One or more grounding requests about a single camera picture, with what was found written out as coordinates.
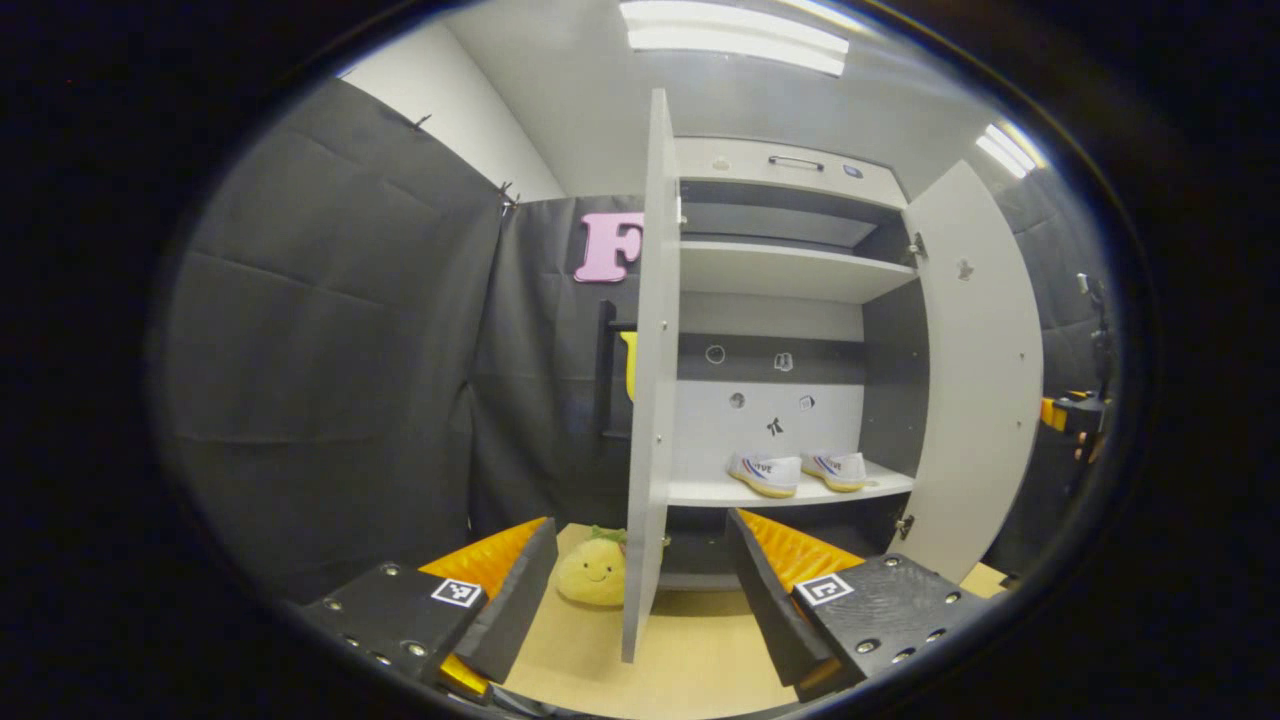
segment white sneaker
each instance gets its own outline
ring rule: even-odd
[[[735,452],[724,470],[767,497],[791,497],[800,484],[799,457],[769,457]]]
[[[813,475],[836,492],[852,492],[874,482],[867,480],[867,462],[861,452],[836,455],[827,451],[805,452],[800,468],[804,474]]]

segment fluorescent light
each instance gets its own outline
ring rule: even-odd
[[[1036,143],[1032,142],[1030,138],[1023,135],[1023,131],[1018,129],[1018,126],[1009,122],[1004,122],[1000,123],[1000,127],[997,129],[1009,136],[1009,140],[1014,141],[1018,145],[1018,147],[1027,151],[1027,154],[1030,155],[1032,158],[1032,163],[1036,163],[1037,168],[1043,168],[1048,165],[1048,163],[1044,161],[1044,155],[1041,154],[1041,151],[1036,147]]]
[[[631,31],[627,33],[627,40],[635,50],[705,50],[710,53],[753,55],[755,58],[813,68],[837,77],[845,70],[845,63],[841,60],[833,60],[808,47],[753,38],[733,32],[694,28],[650,28]]]
[[[868,35],[870,35],[870,32],[872,32],[872,29],[869,27],[867,27],[863,23],[855,20],[854,18],[850,18],[849,15],[846,15],[846,14],[838,12],[838,10],[833,10],[833,9],[831,9],[831,8],[826,6],[826,5],[820,5],[818,3],[814,3],[813,0],[776,0],[776,1],[781,3],[783,5],[791,5],[792,8],[796,8],[799,10],[804,10],[804,12],[812,14],[812,15],[817,15],[817,17],[827,20],[828,23],[835,24],[835,26],[840,26],[840,27],[842,27],[842,28],[845,28],[847,31],[865,32]]]
[[[635,50],[703,50],[778,60],[840,76],[849,41],[835,35],[728,5],[645,0],[620,5]]]
[[[1004,165],[1005,169],[1009,170],[1015,178],[1021,179],[1027,177],[1027,170],[1018,164],[1018,160],[1015,160],[1009,152],[1005,152],[1002,147],[992,142],[989,137],[984,135],[978,137],[978,147],[986,150],[987,155],[995,158],[996,161]]]
[[[1001,146],[1005,152],[1009,152],[1018,164],[1023,167],[1024,170],[1034,170],[1036,160],[1032,160],[1030,155],[1025,150],[1018,146],[1016,142],[1009,140],[1009,136],[1000,132],[996,126],[987,126],[987,137],[996,141],[996,145]]]

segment cabinet shelf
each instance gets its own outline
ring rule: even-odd
[[[911,478],[874,462],[867,462],[867,479],[876,480],[878,484],[855,492],[833,492],[818,478],[804,475],[795,496],[774,498],[756,493],[724,471],[703,473],[696,478],[672,478],[671,484],[667,486],[667,502],[684,507],[782,507],[852,502],[911,492],[915,486],[915,480]]]
[[[740,242],[680,243],[682,292],[731,292],[864,305],[915,279],[879,260]]]

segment pineapple plush toy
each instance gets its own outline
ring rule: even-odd
[[[556,569],[556,588],[588,605],[622,605],[626,585],[626,530],[591,525],[591,538],[575,547]]]

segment cabinet door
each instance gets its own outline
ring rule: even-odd
[[[676,348],[680,338],[680,173],[667,94],[653,91],[636,314],[635,407],[627,498],[627,577],[622,660],[632,662],[658,591],[667,528]]]
[[[959,583],[1000,532],[1027,471],[1044,370],[1027,265],[964,161],[904,211],[923,240],[929,407],[906,539],[890,546]]]

